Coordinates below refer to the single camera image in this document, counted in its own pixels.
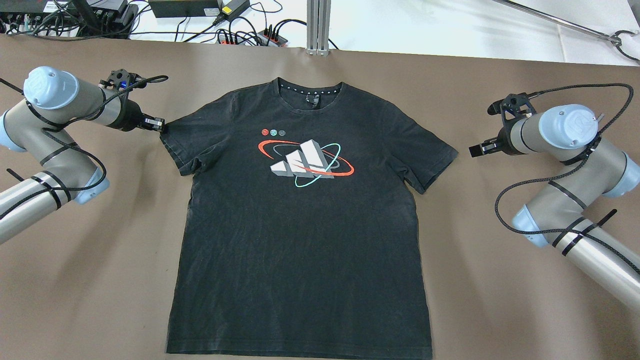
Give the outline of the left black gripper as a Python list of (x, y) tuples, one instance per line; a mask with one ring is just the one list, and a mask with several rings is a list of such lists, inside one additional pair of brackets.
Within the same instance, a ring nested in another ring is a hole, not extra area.
[(165, 127), (165, 119), (144, 115), (136, 102), (126, 102), (121, 117), (119, 117), (119, 130), (130, 132), (141, 124), (144, 130), (162, 133)]

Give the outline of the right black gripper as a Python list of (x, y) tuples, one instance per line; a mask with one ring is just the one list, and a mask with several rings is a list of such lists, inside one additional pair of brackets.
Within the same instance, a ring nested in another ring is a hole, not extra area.
[(515, 148), (510, 143), (510, 135), (506, 129), (500, 129), (496, 135), (496, 140), (486, 140), (478, 145), (469, 147), (472, 158), (483, 157), (496, 152), (503, 152), (506, 155), (515, 155)]

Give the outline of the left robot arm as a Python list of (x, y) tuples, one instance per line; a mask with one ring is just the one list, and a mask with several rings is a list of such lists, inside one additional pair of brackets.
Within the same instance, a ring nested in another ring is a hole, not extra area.
[(162, 132), (165, 121), (142, 112), (129, 95), (167, 79), (118, 69), (99, 84), (91, 84), (51, 66), (30, 71), (23, 83), (23, 100), (1, 114), (1, 145), (29, 153), (42, 170), (18, 177), (16, 185), (2, 192), (1, 242), (71, 201), (82, 205), (108, 189), (105, 165), (82, 149), (67, 127), (87, 121), (121, 132), (137, 128)]

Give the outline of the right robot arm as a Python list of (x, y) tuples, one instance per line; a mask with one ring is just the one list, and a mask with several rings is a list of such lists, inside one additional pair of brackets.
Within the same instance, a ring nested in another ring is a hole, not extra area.
[(533, 244), (551, 245), (634, 312), (640, 307), (639, 256), (590, 221), (584, 210), (599, 197), (617, 198), (639, 184), (639, 166), (598, 135), (599, 119), (584, 105), (520, 111), (497, 137), (469, 148), (472, 157), (548, 153), (562, 163), (559, 177), (513, 217)]

